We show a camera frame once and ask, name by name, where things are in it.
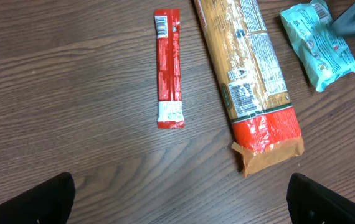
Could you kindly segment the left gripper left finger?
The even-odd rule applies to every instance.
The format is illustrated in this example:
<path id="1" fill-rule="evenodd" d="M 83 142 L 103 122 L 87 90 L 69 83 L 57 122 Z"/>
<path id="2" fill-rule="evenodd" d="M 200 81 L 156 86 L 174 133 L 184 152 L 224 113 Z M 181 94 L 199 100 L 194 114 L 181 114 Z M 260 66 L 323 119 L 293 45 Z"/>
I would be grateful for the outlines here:
<path id="1" fill-rule="evenodd" d="M 63 172 L 0 204 L 0 223 L 66 224 L 74 199 L 74 179 Z"/>

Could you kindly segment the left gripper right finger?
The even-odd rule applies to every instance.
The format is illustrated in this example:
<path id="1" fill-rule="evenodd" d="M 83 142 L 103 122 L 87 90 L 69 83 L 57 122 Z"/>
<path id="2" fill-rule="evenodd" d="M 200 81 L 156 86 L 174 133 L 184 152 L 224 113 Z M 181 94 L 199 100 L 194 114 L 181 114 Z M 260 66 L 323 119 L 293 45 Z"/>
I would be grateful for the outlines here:
<path id="1" fill-rule="evenodd" d="M 313 181 L 294 173 L 286 200 L 293 224 L 355 224 L 355 203 Z"/>

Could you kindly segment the teal tissue packet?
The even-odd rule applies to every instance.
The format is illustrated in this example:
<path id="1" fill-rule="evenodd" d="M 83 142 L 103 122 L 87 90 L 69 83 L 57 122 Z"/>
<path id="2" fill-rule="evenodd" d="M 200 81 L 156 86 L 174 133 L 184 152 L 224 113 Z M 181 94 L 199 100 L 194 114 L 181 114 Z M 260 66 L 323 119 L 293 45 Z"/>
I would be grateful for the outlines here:
<path id="1" fill-rule="evenodd" d="M 333 18 L 324 0 L 297 4 L 280 13 L 293 50 L 317 92 L 355 73 L 355 58 L 345 39 L 329 26 Z"/>

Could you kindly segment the red snack package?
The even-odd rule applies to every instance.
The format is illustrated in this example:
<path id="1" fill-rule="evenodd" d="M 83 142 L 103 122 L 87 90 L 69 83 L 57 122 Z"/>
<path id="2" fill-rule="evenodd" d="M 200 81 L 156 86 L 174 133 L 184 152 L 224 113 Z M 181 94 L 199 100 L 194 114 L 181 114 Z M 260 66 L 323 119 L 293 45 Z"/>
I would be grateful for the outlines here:
<path id="1" fill-rule="evenodd" d="M 302 155 L 300 125 L 258 2 L 195 0 L 194 5 L 243 175 Z"/>

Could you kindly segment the red stick sachet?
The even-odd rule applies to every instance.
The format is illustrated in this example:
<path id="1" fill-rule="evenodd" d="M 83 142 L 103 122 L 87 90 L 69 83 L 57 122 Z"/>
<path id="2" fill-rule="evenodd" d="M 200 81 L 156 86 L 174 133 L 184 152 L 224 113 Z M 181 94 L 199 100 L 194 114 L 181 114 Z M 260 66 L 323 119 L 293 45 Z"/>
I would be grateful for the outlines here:
<path id="1" fill-rule="evenodd" d="M 180 10 L 154 12 L 157 43 L 158 128 L 184 127 L 181 90 Z"/>

